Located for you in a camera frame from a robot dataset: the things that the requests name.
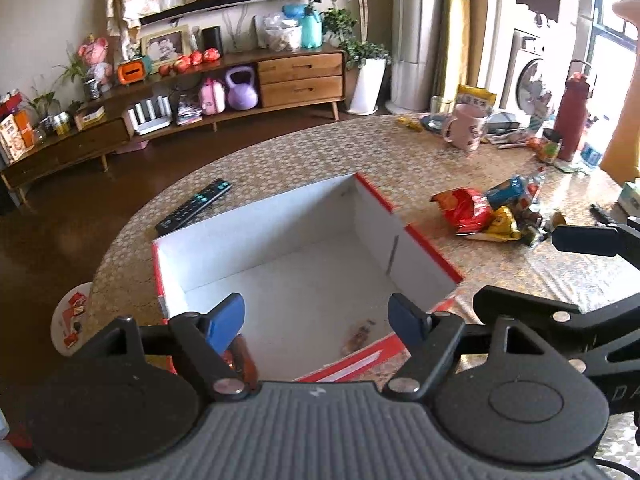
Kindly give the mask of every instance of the pink mug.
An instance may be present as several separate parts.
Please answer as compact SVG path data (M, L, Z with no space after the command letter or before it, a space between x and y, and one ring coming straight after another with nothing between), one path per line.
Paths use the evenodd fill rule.
M486 113L482 108L464 103L457 104L442 125L442 138L466 152L478 149Z

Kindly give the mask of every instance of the photo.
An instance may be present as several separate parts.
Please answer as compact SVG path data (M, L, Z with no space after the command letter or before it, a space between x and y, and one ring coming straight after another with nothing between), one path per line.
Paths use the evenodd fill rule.
M176 27L140 38L142 54L151 58L153 72L157 72L161 65L191 53L188 34L188 27Z
M174 32L160 38L154 38L149 41L146 54L154 63L177 59L184 54L182 51L182 33Z

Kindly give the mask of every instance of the patterned tablecloth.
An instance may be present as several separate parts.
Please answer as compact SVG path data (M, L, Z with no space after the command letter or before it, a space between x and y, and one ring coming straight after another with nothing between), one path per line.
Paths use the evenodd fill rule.
M640 292L640 272L620 257L559 253L550 242L534 250L518 243L465 240L453 235L430 197L469 186L486 190L513 173L533 173L540 164L529 150L482 145L469 155L433 134L415 132L393 116L318 126L262 142L207 164L165 189L138 211L104 255L94 277L84 329L91 335L114 316L133 314L140 324L157 324L151 241L154 225L216 177L234 189L194 221L338 174L361 171L414 222L465 280L456 291L459 313L474 320L473 294L483 285L504 286L593 310ZM549 169L542 188L546 206L560 208L570 223L593 224L588 206L609 209L620 188L601 171L591 176ZM398 369L401 355L363 378L379 383ZM638 469L629 415L612 417L600 453Z

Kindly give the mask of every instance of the metal screw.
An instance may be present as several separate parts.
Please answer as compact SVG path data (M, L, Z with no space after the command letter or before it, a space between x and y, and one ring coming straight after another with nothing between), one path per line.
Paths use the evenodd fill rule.
M569 359L569 364L578 370L581 374L587 369L587 365L581 359Z
M213 389L220 395L237 395L244 391L244 383L240 379L218 379L213 383Z
M558 310L557 312L554 312L552 317L558 323L565 323L571 319L571 314L564 310Z
M396 394L414 394L420 389L420 383L409 377L396 377L389 381L389 389Z

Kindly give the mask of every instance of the yellow curtain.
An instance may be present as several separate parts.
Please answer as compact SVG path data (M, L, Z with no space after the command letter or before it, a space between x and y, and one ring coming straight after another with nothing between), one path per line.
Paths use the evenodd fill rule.
M615 12L623 20L640 27L640 0L622 0L613 4ZM626 92L625 104L620 112L618 125L609 147L602 158L600 168L609 173L620 186L633 182L638 176L640 157L640 43L636 50L636 66Z
M469 0L443 0L433 94L453 100L466 83L471 12Z

